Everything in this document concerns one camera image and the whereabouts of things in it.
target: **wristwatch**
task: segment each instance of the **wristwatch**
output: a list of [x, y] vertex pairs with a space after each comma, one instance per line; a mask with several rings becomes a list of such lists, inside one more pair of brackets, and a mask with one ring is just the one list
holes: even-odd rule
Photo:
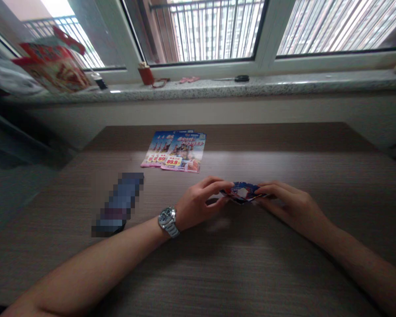
[[176, 222], [176, 209], [168, 207], [164, 209], [160, 216], [158, 216], [159, 225], [169, 233], [172, 238], [176, 238], [180, 232], [175, 226]]

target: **window sill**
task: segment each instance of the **window sill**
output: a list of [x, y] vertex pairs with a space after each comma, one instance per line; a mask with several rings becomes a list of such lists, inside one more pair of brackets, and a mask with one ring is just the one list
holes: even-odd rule
[[104, 91], [93, 87], [73, 94], [56, 95], [43, 92], [22, 98], [10, 96], [6, 97], [6, 100], [22, 103], [26, 108], [31, 108], [45, 104], [261, 97], [382, 90], [396, 90], [396, 74], [392, 70], [251, 77], [247, 83], [212, 80], [184, 84], [169, 82], [165, 87], [157, 89], [142, 84], [110, 85], [109, 89]]

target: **wooden table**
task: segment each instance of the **wooden table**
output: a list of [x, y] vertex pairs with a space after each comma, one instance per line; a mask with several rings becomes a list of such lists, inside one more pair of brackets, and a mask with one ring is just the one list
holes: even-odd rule
[[[154, 131], [185, 128], [207, 133], [200, 174], [140, 168]], [[91, 238], [91, 221], [119, 172], [145, 175], [127, 227], [208, 175], [279, 179], [310, 192], [334, 223], [396, 265], [396, 163], [345, 124], [106, 127], [0, 233], [0, 304], [100, 240]], [[379, 315], [313, 244], [263, 209], [234, 204], [154, 252], [95, 313]]]

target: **glass pane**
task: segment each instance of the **glass pane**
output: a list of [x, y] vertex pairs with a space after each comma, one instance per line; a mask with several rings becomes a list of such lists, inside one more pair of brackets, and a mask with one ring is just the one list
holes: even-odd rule
[[15, 47], [53, 35], [53, 26], [85, 46], [85, 68], [124, 66], [93, 1], [0, 0], [0, 34]]
[[125, 3], [150, 65], [253, 58], [265, 10], [264, 0]]
[[396, 47], [396, 0], [297, 0], [277, 55]]

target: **window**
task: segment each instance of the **window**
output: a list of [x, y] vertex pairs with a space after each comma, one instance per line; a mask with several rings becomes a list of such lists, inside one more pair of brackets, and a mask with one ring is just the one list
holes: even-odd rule
[[84, 68], [124, 66], [95, 5], [82, 0], [0, 0], [0, 34], [16, 48], [53, 35], [53, 26], [85, 46], [84, 58], [79, 58]]
[[396, 0], [297, 0], [278, 55], [396, 46]]
[[0, 54], [57, 26], [108, 84], [391, 68], [396, 0], [0, 0]]
[[[150, 65], [253, 58], [255, 54], [255, 42], [249, 40], [249, 35], [261, 28], [264, 0], [164, 0], [151, 1], [149, 6], [141, 1], [125, 3], [133, 24], [144, 26], [135, 28], [135, 32]], [[222, 31], [229, 41], [222, 40]], [[241, 40], [240, 44], [228, 47], [235, 38]], [[216, 43], [210, 51], [204, 49], [209, 41]]]

